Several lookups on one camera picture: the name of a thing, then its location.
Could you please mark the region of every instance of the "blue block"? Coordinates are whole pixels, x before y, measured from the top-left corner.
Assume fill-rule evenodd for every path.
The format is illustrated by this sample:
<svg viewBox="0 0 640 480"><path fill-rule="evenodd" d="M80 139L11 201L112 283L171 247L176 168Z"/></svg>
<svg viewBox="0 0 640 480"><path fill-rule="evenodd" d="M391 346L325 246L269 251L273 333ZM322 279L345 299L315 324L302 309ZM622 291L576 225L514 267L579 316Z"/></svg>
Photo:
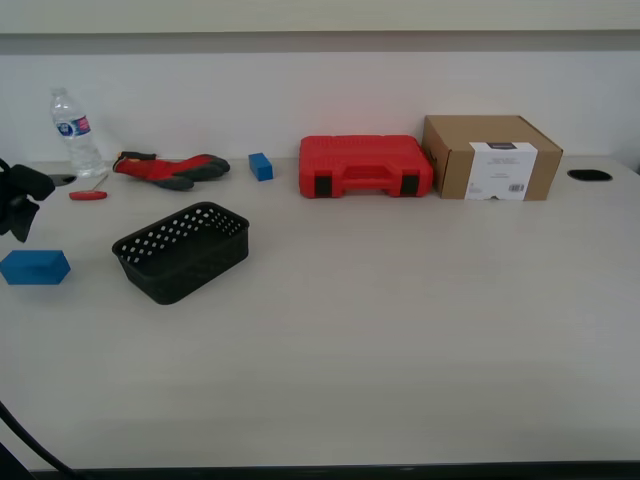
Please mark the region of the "blue block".
<svg viewBox="0 0 640 480"><path fill-rule="evenodd" d="M70 270L62 250L14 250L0 262L9 285L58 285Z"/></svg>
<svg viewBox="0 0 640 480"><path fill-rule="evenodd" d="M259 182L273 179L273 167L264 153L249 155L249 166Z"/></svg>

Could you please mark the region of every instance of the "plastic mesh basket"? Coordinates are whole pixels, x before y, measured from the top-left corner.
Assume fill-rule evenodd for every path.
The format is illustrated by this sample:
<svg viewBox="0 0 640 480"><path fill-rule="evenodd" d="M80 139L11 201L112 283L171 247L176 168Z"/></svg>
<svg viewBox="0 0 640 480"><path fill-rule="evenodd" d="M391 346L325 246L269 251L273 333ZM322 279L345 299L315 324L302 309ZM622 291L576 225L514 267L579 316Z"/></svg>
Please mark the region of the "plastic mesh basket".
<svg viewBox="0 0 640 480"><path fill-rule="evenodd" d="M133 284L168 305L247 257L249 222L215 203L196 203L119 240L112 251Z"/></svg>

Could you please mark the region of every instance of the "plastic bottle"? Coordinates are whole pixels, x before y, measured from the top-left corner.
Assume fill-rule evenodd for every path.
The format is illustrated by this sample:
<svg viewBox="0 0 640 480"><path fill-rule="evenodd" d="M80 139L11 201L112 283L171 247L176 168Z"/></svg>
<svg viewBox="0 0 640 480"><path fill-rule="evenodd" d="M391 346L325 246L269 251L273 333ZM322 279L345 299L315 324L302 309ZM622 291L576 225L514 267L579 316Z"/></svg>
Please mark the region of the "plastic bottle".
<svg viewBox="0 0 640 480"><path fill-rule="evenodd" d="M82 107L67 94L66 88L52 88L51 94L51 118L67 145L76 175L102 175L107 171L107 167L93 143L91 127Z"/></svg>

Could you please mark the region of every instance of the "red handle tool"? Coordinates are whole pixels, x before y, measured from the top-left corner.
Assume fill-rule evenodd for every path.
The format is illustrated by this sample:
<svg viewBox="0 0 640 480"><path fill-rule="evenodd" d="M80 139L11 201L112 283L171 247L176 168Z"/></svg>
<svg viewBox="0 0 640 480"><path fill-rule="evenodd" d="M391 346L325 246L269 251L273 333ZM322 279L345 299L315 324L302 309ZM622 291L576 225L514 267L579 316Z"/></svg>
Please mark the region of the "red handle tool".
<svg viewBox="0 0 640 480"><path fill-rule="evenodd" d="M69 194L69 198L71 200L80 200L80 201L86 201L86 200L102 200L103 198L107 198L107 192L103 192L101 190L98 190L98 187L100 185L102 185L104 183L104 181L107 179L109 175L105 175L104 178L102 180L100 180L95 187L93 187L91 190L82 190L80 192L71 192Z"/></svg>

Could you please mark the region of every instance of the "red carrying case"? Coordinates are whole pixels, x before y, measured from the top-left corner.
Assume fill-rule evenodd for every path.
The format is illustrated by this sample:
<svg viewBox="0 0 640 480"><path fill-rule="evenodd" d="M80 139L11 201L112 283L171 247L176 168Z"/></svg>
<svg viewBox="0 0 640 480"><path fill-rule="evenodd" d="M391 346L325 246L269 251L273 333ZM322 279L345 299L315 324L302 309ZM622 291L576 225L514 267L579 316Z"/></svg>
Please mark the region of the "red carrying case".
<svg viewBox="0 0 640 480"><path fill-rule="evenodd" d="M433 169L409 135L306 137L300 145L300 193L341 197L347 190L384 190L392 197L429 193Z"/></svg>

